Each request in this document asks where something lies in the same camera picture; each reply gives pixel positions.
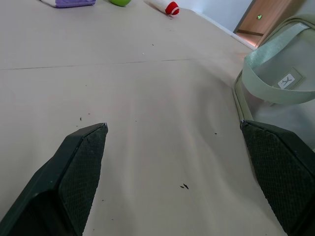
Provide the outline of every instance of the white water bottle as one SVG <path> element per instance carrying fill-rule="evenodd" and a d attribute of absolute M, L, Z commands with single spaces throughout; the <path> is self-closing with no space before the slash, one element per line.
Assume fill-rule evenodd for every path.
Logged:
<path fill-rule="evenodd" d="M 147 0 L 152 6 L 166 15 L 177 15 L 179 13 L 179 6 L 172 0 Z"/>

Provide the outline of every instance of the wooden door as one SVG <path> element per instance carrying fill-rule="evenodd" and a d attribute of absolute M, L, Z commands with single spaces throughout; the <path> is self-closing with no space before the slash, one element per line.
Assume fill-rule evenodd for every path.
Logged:
<path fill-rule="evenodd" d="M 256 0 L 238 32 L 264 35 L 291 2 L 292 0 Z"/>

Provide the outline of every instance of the white wall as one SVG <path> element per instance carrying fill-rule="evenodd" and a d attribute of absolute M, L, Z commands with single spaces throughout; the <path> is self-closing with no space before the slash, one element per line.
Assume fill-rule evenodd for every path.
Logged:
<path fill-rule="evenodd" d="M 296 14 L 312 13 L 315 14 L 315 0 L 306 0 Z"/>
<path fill-rule="evenodd" d="M 208 0 L 175 0 L 180 8 L 186 8 L 195 12 L 202 12 Z"/>
<path fill-rule="evenodd" d="M 234 31 L 252 0 L 175 0 L 179 7 L 193 10 Z"/>
<path fill-rule="evenodd" d="M 234 31 L 252 0 L 206 0 L 202 13 Z"/>

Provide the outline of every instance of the textured gripper pad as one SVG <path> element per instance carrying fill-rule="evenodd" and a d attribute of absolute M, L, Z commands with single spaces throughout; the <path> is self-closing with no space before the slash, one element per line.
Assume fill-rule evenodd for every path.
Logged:
<path fill-rule="evenodd" d="M 106 127 L 86 136 L 59 186 L 64 208 L 77 233 L 82 235 L 98 186 Z"/>
<path fill-rule="evenodd" d="M 315 154 L 294 133 L 244 121 L 241 129 L 257 181 L 288 235 L 310 221 L 315 200 Z"/>

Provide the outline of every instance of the green ball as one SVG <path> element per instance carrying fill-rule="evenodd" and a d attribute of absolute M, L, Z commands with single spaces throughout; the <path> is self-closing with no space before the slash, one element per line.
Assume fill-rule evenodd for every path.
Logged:
<path fill-rule="evenodd" d="M 131 0 L 109 0 L 109 1 L 117 6 L 126 6 Z"/>

